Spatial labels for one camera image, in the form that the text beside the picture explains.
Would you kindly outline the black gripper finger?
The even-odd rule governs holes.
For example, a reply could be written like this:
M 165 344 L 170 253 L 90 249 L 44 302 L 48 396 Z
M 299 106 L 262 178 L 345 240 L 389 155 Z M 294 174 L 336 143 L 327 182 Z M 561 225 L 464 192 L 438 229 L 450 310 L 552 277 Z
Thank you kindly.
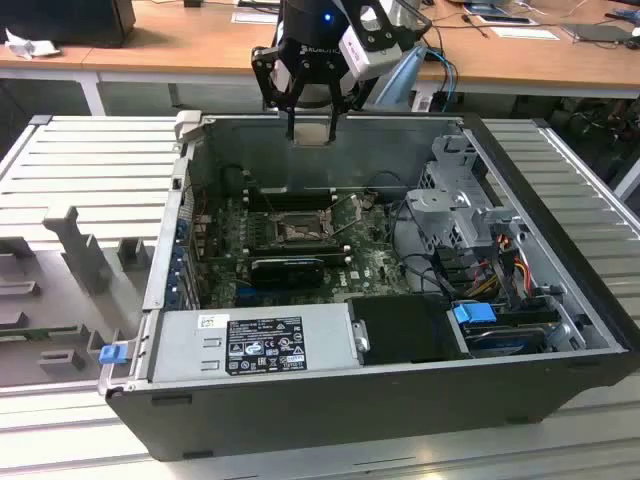
M 351 89 L 342 92 L 342 84 L 346 80 L 351 82 Z M 336 129 L 339 117 L 350 111 L 361 111 L 370 93 L 373 90 L 373 79 L 357 80 L 350 71 L 345 72 L 340 78 L 334 76 L 328 83 L 331 97 L 331 117 L 329 123 L 328 142 L 336 139 Z
M 278 61 L 289 73 L 289 81 L 284 90 L 280 90 L 272 78 Z M 286 137 L 293 140 L 295 107 L 305 86 L 305 61 L 300 55 L 300 47 L 255 47 L 251 51 L 251 67 L 262 93 L 263 103 L 286 114 Z

